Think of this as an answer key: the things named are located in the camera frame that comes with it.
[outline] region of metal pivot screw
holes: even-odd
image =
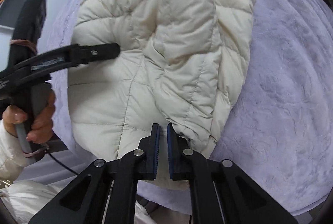
[[[136,149],[136,150],[134,150],[133,154],[134,154],[135,156],[141,156],[141,155],[144,154],[144,151],[141,150],[141,149]]]
[[[222,165],[226,168],[231,168],[232,167],[232,161],[230,161],[229,159],[225,159],[222,161]]]
[[[105,161],[103,159],[97,159],[94,162],[95,167],[99,168],[102,167],[104,165]]]
[[[193,150],[192,150],[192,149],[185,149],[185,150],[183,151],[183,154],[184,154],[184,155],[193,155]]]

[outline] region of white fabric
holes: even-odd
[[[0,189],[0,197],[19,224],[28,224],[30,219],[60,191],[61,188],[54,185],[45,186],[34,181],[21,181]],[[134,213],[134,224],[156,224],[138,202],[135,203]]]
[[[0,121],[0,179],[13,182],[27,161],[23,156],[18,139],[9,134]]]
[[[106,161],[163,129],[158,179],[168,179],[166,126],[209,157],[249,65],[255,0],[82,0],[72,43],[116,42],[120,56],[69,70],[74,138]]]
[[[10,135],[0,121],[0,179],[14,181],[26,165],[18,139]],[[24,180],[0,189],[0,198],[19,224],[28,224],[62,187]],[[135,224],[156,224],[138,202],[135,204]]]

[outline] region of gray handle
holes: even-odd
[[[40,144],[27,141],[26,137],[31,130],[35,117],[46,107],[51,90],[51,84],[45,82],[26,88],[12,97],[13,105],[18,106],[28,114],[27,121],[16,125],[17,138],[25,153],[36,152],[42,147]],[[42,152],[27,158],[28,164],[30,165],[41,160],[44,154],[45,153]]]

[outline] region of jacket sleeve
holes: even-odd
[[[19,141],[9,134],[0,121],[0,179],[15,181],[27,161],[23,156]]]

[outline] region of lavender fluffy blanket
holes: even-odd
[[[47,49],[70,44],[80,0],[59,14]],[[333,13],[322,0],[257,0],[251,60],[242,93],[211,159],[232,159],[294,215],[333,186]],[[67,73],[53,75],[55,132],[76,146],[67,107]],[[190,213],[189,191],[139,182],[138,194]]]

